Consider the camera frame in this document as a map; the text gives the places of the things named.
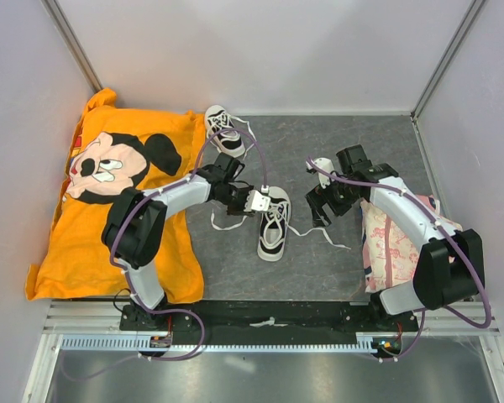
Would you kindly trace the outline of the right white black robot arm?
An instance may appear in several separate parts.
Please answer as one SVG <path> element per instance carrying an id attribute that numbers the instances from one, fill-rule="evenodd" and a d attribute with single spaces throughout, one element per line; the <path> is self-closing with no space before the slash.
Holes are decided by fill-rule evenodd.
<path id="1" fill-rule="evenodd" d="M 340 171 L 324 158 L 307 158 L 307 172 L 319 184 L 306 195 L 312 223 L 327 227 L 329 206 L 338 217 L 357 201 L 381 209 L 418 250 L 411 280 L 376 292 L 368 309 L 370 325 L 387 330 L 408 311 L 444 308 L 472 327 L 488 328 L 492 314 L 485 291 L 483 246 L 473 229 L 460 231 L 420 201 L 387 163 L 373 164 L 361 145 L 337 153 Z"/>

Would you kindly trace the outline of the orange cartoon mouse cloth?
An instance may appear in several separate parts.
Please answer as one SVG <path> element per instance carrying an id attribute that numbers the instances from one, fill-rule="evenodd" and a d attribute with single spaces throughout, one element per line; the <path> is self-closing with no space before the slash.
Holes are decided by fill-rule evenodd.
<path id="1" fill-rule="evenodd" d="M 25 282 L 30 301 L 110 296 L 125 288 L 102 242 L 112 204 L 126 189 L 179 180 L 204 145 L 202 114 L 118 108 L 116 99 L 113 90 L 101 90 L 76 125 L 48 251 L 30 266 Z"/>

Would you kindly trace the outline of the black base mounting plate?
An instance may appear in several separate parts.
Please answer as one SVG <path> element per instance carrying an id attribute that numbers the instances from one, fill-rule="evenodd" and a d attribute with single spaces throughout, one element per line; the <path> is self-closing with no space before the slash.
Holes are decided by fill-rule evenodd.
<path id="1" fill-rule="evenodd" d="M 122 331 L 172 333 L 174 343 L 197 344 L 205 327 L 207 346 L 349 344 L 358 332 L 415 332 L 410 312 L 376 315 L 367 302 L 342 301 L 199 301 L 175 305 L 185 313 L 152 315 L 134 303 L 123 307 Z"/>

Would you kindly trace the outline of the pink printed cloth bag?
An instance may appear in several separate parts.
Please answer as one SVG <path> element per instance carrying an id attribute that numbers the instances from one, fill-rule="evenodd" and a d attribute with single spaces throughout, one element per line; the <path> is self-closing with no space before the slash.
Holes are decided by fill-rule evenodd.
<path id="1" fill-rule="evenodd" d="M 360 210 L 365 292 L 373 294 L 411 280 L 419 250 L 381 209 L 362 199 Z"/>

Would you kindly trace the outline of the white tape scrap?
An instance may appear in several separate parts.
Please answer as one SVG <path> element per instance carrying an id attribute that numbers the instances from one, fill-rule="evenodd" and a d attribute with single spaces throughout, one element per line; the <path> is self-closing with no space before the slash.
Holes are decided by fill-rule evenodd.
<path id="1" fill-rule="evenodd" d="M 274 317 L 270 317 L 267 320 L 261 322 L 250 323 L 250 327 L 261 328 L 261 327 L 286 327 L 287 323 L 278 322 Z"/>

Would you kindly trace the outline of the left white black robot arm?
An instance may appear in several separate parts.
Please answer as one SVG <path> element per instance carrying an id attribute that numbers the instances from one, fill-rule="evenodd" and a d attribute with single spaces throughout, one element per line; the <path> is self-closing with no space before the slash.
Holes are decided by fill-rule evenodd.
<path id="1" fill-rule="evenodd" d="M 155 256 L 167 219 L 187 208 L 216 201 L 231 215 L 248 216 L 266 206 L 263 194 L 252 185 L 237 186 L 244 164 L 220 154 L 214 163 L 194 169 L 169 185 L 138 191 L 126 189 L 112 204 L 102 242 L 110 252 L 110 263 L 119 267 L 141 306 L 138 319 L 149 330 L 161 329 L 167 310 L 160 303 L 165 291 L 155 268 Z"/>

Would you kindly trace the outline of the black white sneaker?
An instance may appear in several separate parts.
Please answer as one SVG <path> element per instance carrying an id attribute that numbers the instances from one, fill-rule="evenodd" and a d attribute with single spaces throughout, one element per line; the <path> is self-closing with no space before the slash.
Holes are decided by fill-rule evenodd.
<path id="1" fill-rule="evenodd" d="M 304 233 L 300 233 L 291 226 L 291 201 L 288 194 L 280 187 L 271 186 L 269 189 L 269 198 L 270 206 L 262 214 L 260 222 L 260 235 L 257 247 L 257 254 L 262 260 L 267 262 L 281 260 L 289 232 L 294 233 L 300 238 L 306 237 L 312 232 L 320 232 L 331 246 L 339 249 L 349 249 L 346 245 L 335 243 L 325 228 L 311 228 Z"/>
<path id="2" fill-rule="evenodd" d="M 256 139 L 249 121 L 228 113 L 220 105 L 212 105 L 204 114 L 207 138 L 213 136 L 213 142 L 218 152 L 234 158 L 245 157 L 251 147 L 245 146 L 241 133 L 236 130 L 235 123 L 239 123 L 239 128 L 246 128 L 249 135 Z"/>

